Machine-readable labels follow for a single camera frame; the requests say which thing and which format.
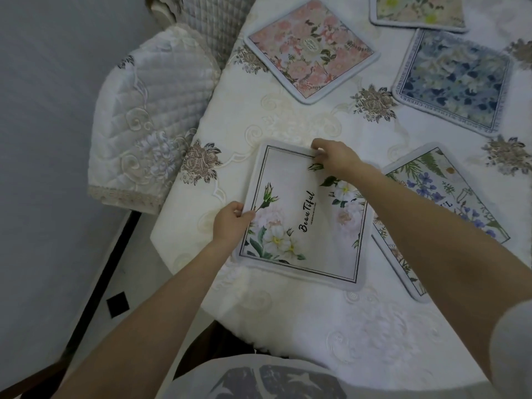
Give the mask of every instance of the table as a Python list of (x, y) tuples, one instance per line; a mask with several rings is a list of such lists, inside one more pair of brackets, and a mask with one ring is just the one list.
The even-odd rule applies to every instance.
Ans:
[[(532, 201), (529, 174), (504, 174), (514, 145), (499, 166), (487, 166), (488, 139), (445, 120), (396, 104), (390, 87), (414, 33), (373, 26), (368, 0), (325, 0), (365, 33), (380, 59), (314, 105), (297, 102), (243, 46), (243, 34), (299, 0), (257, 0), (200, 122), (188, 167), (178, 176), (151, 239), (176, 273), (211, 239), (217, 211), (243, 201), (256, 147), (268, 138), (309, 146), (314, 137), (342, 140), (363, 160), (384, 167), (429, 142), (443, 143), (476, 178), (511, 225), (506, 245), (530, 264)], [(532, 145), (532, 44), (526, 45), (530, 0), (464, 0), (465, 35), (495, 49), (525, 38), (517, 57), (502, 123), (505, 141)], [(362, 112), (352, 96), (371, 90), (381, 105)], [(485, 380), (434, 304), (414, 301), (372, 241), (367, 281), (358, 293), (287, 278), (229, 260), (202, 308), (235, 335), (273, 355), (309, 359), (354, 385), (438, 389)]]

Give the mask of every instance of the black square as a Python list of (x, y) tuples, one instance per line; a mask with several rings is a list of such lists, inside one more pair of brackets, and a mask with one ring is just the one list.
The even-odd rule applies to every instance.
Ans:
[(122, 291), (121, 293), (116, 294), (114, 297), (111, 297), (107, 300), (107, 306), (109, 308), (109, 313), (111, 318), (129, 311), (129, 304), (126, 298), (126, 294)]

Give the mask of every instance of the t-shirt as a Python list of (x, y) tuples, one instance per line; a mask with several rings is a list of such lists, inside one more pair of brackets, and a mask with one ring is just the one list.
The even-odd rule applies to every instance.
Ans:
[[(503, 398), (532, 399), (532, 301), (511, 308), (490, 342), (493, 384)], [(383, 391), (354, 387), (303, 360), (244, 354), (208, 361), (176, 379), (164, 398), (444, 399), (499, 397), (489, 382), (449, 390)]]

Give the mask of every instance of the quilted fabric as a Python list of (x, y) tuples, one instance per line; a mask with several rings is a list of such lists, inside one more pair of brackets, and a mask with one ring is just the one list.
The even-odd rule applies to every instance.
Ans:
[(255, 0), (182, 0), (178, 22), (202, 34), (223, 68)]
[(159, 213), (219, 78), (209, 47), (185, 24), (123, 59), (96, 102), (89, 194)]

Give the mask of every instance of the forearm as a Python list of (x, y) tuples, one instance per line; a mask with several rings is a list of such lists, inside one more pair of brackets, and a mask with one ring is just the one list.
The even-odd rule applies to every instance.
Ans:
[(54, 396), (153, 398), (230, 248), (208, 244), (108, 335)]
[(431, 298), (487, 375), (492, 330), (532, 299), (532, 272), (495, 239), (373, 167), (348, 180), (375, 209)]

